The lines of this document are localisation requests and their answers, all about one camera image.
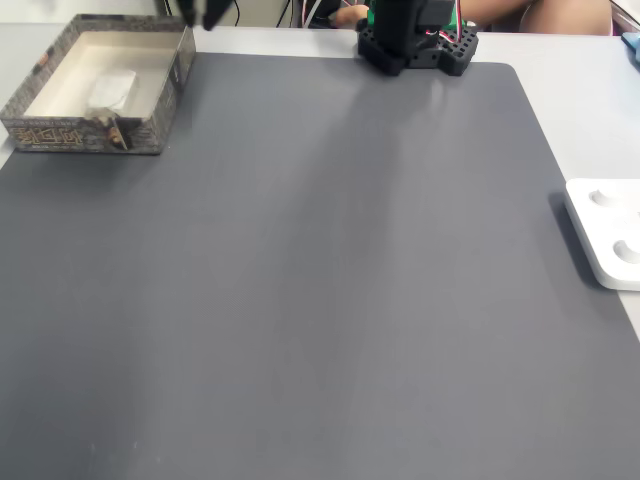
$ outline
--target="open box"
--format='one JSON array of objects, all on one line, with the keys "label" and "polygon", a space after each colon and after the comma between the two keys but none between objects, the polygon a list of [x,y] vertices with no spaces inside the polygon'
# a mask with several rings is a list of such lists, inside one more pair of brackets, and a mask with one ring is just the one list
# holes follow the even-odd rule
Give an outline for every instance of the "open box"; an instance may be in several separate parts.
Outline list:
[{"label": "open box", "polygon": [[[22,82],[0,120],[23,151],[157,154],[195,56],[193,32],[174,17],[77,15]],[[105,72],[133,71],[121,115],[88,114]]]}]

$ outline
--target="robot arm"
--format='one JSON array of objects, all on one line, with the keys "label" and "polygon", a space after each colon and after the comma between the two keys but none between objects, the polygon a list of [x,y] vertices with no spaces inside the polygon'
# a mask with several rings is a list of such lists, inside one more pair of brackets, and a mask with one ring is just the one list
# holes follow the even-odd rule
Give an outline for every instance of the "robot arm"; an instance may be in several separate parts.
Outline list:
[{"label": "robot arm", "polygon": [[[207,10],[202,15],[202,26],[205,30],[211,30],[227,11],[232,0],[207,0]],[[197,19],[197,11],[194,0],[178,0],[180,13],[187,25],[193,27]]]},{"label": "robot arm", "polygon": [[[187,25],[196,23],[195,0],[178,0]],[[233,0],[207,0],[202,26],[211,30]],[[439,68],[462,75],[475,54],[478,38],[461,30],[459,0],[369,0],[370,17],[358,35],[358,53],[388,75],[405,68]],[[456,38],[443,31],[456,7]]]}]

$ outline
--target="blue object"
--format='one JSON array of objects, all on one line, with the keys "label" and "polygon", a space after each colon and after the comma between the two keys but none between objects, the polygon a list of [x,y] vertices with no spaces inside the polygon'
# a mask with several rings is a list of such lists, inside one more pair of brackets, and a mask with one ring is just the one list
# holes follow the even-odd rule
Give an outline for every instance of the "blue object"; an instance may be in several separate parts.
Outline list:
[{"label": "blue object", "polygon": [[636,62],[640,65],[640,33],[623,33],[622,41],[636,52]]}]

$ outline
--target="person's leg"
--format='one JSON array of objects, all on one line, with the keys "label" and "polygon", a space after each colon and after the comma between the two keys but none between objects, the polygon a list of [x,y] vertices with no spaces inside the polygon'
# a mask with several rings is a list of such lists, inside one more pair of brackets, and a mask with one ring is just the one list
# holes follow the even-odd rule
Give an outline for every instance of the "person's leg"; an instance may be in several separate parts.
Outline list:
[{"label": "person's leg", "polygon": [[609,0],[537,0],[522,18],[521,31],[609,35]]},{"label": "person's leg", "polygon": [[486,26],[526,7],[531,0],[460,0],[462,18]]}]

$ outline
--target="red wire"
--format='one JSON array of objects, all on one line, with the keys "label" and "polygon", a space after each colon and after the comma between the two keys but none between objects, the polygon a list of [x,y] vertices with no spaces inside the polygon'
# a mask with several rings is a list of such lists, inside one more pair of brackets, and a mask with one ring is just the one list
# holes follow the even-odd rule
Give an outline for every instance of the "red wire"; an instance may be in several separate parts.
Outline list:
[{"label": "red wire", "polygon": [[462,40],[462,10],[460,9],[460,0],[456,0],[456,30],[458,43]]}]

